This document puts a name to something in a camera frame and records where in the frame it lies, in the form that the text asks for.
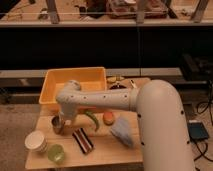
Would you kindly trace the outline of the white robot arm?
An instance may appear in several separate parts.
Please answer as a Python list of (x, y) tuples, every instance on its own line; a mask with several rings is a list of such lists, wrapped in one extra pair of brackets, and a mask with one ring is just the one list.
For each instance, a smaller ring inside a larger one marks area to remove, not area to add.
[(79, 106), (135, 112), (144, 171), (196, 171), (183, 104), (170, 83), (151, 80), (140, 88), (105, 91), (78, 87), (71, 80), (56, 95), (62, 117), (73, 118)]

